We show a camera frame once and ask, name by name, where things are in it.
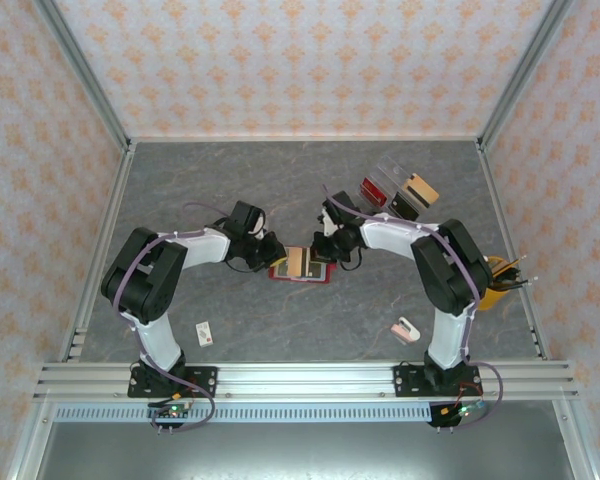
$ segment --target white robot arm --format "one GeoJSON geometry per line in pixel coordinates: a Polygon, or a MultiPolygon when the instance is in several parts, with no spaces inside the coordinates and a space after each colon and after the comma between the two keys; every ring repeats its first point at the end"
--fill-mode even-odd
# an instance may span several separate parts
{"type": "Polygon", "coordinates": [[[237,202],[227,218],[197,232],[164,236],[146,228],[135,229],[110,266],[101,284],[101,293],[112,304],[122,279],[140,253],[159,237],[146,253],[140,266],[132,272],[120,296],[120,314],[128,320],[141,342],[141,367],[145,378],[163,382],[151,361],[161,370],[183,378],[185,357],[173,337],[167,309],[180,272],[203,263],[220,263],[240,257],[251,271],[268,268],[286,258],[283,245],[274,232],[266,229],[264,212],[244,202],[237,202]]]}
{"type": "Polygon", "coordinates": [[[355,211],[345,192],[333,196],[336,203],[323,203],[322,232],[314,234],[311,248],[314,260],[325,262],[350,261],[356,248],[381,249],[414,260],[429,300],[435,307],[433,338],[425,354],[426,375],[434,385],[457,381],[463,368],[465,329],[473,314],[475,302],[472,290],[458,266],[428,231],[445,238],[458,254],[482,297],[493,282],[491,271],[464,226],[457,220],[441,225],[423,225],[417,228],[380,213],[363,220],[355,211]]]}

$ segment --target metal frame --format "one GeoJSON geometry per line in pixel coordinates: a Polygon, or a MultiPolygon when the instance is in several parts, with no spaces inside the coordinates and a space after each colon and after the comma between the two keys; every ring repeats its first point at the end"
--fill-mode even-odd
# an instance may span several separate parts
{"type": "MultiPolygon", "coordinates": [[[[507,224],[507,219],[505,216],[504,209],[502,208],[502,203],[500,202],[500,196],[498,195],[496,184],[493,180],[491,167],[489,166],[489,159],[487,158],[486,152],[482,148],[480,148],[480,144],[478,142],[476,142],[476,147],[478,150],[478,156],[480,157],[482,171],[484,172],[484,177],[487,180],[489,193],[491,194],[491,200],[493,201],[493,207],[496,211],[496,217],[498,218],[500,231],[502,232],[502,237],[504,238],[504,244],[507,249],[507,255],[509,256],[509,260],[514,260],[515,258],[519,258],[519,255],[515,247],[515,243],[513,242],[511,231],[509,230],[507,224]]],[[[546,335],[544,333],[542,322],[540,321],[540,316],[538,314],[536,304],[533,301],[531,295],[529,294],[528,288],[521,288],[519,289],[519,292],[520,299],[522,300],[522,306],[527,316],[532,335],[534,336],[536,345],[540,351],[539,354],[544,360],[546,360],[550,358],[550,354],[547,348],[546,335]]]]}
{"type": "Polygon", "coordinates": [[[124,131],[124,127],[122,126],[122,123],[120,123],[116,112],[113,110],[102,86],[100,86],[100,82],[98,82],[98,79],[91,70],[73,33],[71,33],[71,30],[62,15],[62,11],[58,8],[55,0],[33,0],[33,2],[38,7],[42,17],[46,20],[49,29],[56,37],[67,60],[93,101],[93,104],[102,118],[102,121],[105,123],[111,137],[121,150],[126,149],[129,144],[129,138],[124,131]]]}
{"type": "Polygon", "coordinates": [[[205,137],[132,137],[131,143],[202,143],[202,142],[457,142],[474,141],[473,135],[455,136],[411,136],[411,135],[364,135],[364,136],[334,136],[334,135],[252,135],[252,136],[205,136],[205,137]]]}
{"type": "Polygon", "coordinates": [[[524,52],[520,63],[518,63],[491,117],[487,121],[484,132],[478,138],[478,142],[482,148],[488,148],[495,139],[498,130],[506,120],[520,93],[524,90],[524,86],[531,77],[533,69],[549,46],[554,33],[562,24],[562,19],[572,3],[573,0],[553,0],[549,6],[538,31],[524,52]]]}
{"type": "MultiPolygon", "coordinates": [[[[219,368],[216,399],[221,403],[382,402],[396,397],[394,362],[214,363],[219,368]]],[[[578,397],[568,362],[494,360],[505,382],[504,400],[562,400],[578,397]]],[[[495,399],[494,374],[480,368],[485,399],[495,399]]],[[[126,402],[129,365],[50,363],[42,368],[34,402],[126,402]]],[[[455,401],[455,397],[413,397],[414,402],[455,401]]]]}
{"type": "MultiPolygon", "coordinates": [[[[583,409],[579,401],[573,371],[564,361],[494,361],[504,379],[504,401],[552,400],[565,447],[576,480],[600,480],[600,461],[590,448],[590,438],[583,425],[583,409]]],[[[289,411],[289,409],[324,412],[349,409],[374,412],[382,409],[380,419],[360,418],[354,421],[412,421],[400,414],[403,408],[422,407],[423,402],[454,401],[447,397],[397,398],[393,390],[392,367],[396,362],[349,363],[221,363],[217,377],[216,402],[225,411],[218,422],[233,422],[230,412],[239,411],[235,422],[249,421],[243,413],[257,409],[289,411]]],[[[485,398],[495,398],[497,383],[488,369],[480,369],[485,398]]],[[[18,445],[9,479],[36,478],[42,465],[51,427],[66,421],[121,422],[111,410],[142,409],[138,399],[126,397],[130,378],[129,366],[112,363],[51,363],[43,367],[32,412],[18,445]],[[82,409],[67,420],[66,409],[82,409]],[[92,415],[93,419],[84,418],[92,415]]],[[[206,402],[198,402],[204,409],[206,402]]],[[[268,420],[284,423],[285,419],[268,420]]],[[[305,421],[330,421],[315,418],[305,421]]]]}
{"type": "Polygon", "coordinates": [[[87,329],[76,328],[73,339],[71,340],[71,348],[69,349],[67,358],[64,361],[68,363],[78,363],[80,361],[80,355],[82,355],[82,346],[84,345],[86,338],[87,329]]]}
{"type": "Polygon", "coordinates": [[[135,145],[131,145],[128,149],[125,149],[120,158],[116,178],[109,191],[107,207],[102,212],[102,217],[100,218],[98,238],[91,254],[91,265],[89,266],[82,294],[80,295],[71,327],[67,330],[62,343],[62,350],[58,358],[60,362],[65,362],[70,357],[76,356],[75,354],[72,355],[74,337],[79,331],[84,330],[84,333],[86,333],[86,329],[89,326],[91,311],[93,310],[93,304],[98,293],[98,284],[104,271],[109,243],[111,242],[113,228],[118,217],[118,210],[120,210],[120,204],[122,203],[124,188],[127,184],[129,171],[131,170],[134,152],[135,145]]]}

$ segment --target wall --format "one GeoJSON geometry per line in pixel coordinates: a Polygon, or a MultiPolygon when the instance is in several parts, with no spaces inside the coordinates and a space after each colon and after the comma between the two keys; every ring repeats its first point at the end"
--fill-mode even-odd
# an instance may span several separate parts
{"type": "Polygon", "coordinates": [[[489,152],[557,358],[575,360],[600,448],[600,0],[576,0],[489,152]]]}
{"type": "Polygon", "coordinates": [[[0,478],[81,292],[119,152],[31,0],[0,0],[0,478]]]}
{"type": "Polygon", "coordinates": [[[137,136],[477,136],[550,0],[59,0],[137,136]]]}

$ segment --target black mount plate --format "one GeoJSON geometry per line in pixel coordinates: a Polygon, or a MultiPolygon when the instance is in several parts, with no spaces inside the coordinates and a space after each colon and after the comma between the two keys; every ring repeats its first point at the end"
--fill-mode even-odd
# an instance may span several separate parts
{"type": "Polygon", "coordinates": [[[461,384],[466,390],[463,396],[480,396],[480,392],[467,384],[479,384],[478,367],[464,366],[453,382],[434,387],[425,377],[424,365],[401,364],[393,367],[393,388],[396,397],[457,397],[461,384]]]}
{"type": "MultiPolygon", "coordinates": [[[[200,385],[212,397],[216,396],[216,386],[218,384],[218,367],[185,367],[184,379],[194,385],[200,385]]],[[[129,379],[129,389],[127,396],[129,398],[165,398],[170,397],[175,393],[174,387],[171,384],[154,384],[149,383],[146,374],[147,370],[141,365],[131,368],[131,378],[129,379]]],[[[194,398],[202,397],[202,395],[194,394],[194,398]]]]}

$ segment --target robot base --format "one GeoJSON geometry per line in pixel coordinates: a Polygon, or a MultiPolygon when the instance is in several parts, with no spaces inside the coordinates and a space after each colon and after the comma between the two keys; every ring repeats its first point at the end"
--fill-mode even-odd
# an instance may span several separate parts
{"type": "MultiPolygon", "coordinates": [[[[200,385],[212,397],[215,397],[218,381],[217,367],[188,366],[185,364],[185,357],[182,354],[169,373],[194,385],[200,385]]],[[[183,394],[186,390],[184,385],[169,380],[142,361],[131,366],[131,378],[127,390],[129,398],[167,398],[175,393],[183,394]]]]}
{"type": "Polygon", "coordinates": [[[396,397],[453,397],[460,396],[460,387],[466,389],[463,396],[480,396],[471,384],[480,383],[478,367],[462,362],[443,370],[424,354],[424,365],[402,362],[393,367],[393,386],[396,397]]]}

